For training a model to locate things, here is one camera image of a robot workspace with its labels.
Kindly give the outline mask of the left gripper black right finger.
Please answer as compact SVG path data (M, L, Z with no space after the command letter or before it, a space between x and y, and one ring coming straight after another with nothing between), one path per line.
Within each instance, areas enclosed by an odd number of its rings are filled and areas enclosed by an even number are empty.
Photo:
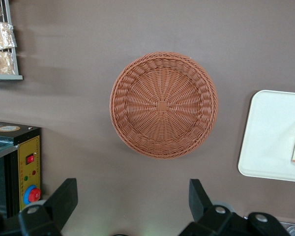
M214 205L201 182L189 182L189 208L194 221L190 223L190 236L235 236L231 229L233 213L222 205Z

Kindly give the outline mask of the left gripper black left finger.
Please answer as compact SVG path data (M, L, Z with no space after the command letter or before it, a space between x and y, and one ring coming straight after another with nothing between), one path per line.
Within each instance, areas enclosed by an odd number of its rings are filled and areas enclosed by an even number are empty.
M19 213L22 235L60 236L77 204L77 180L68 178L43 204L30 205Z

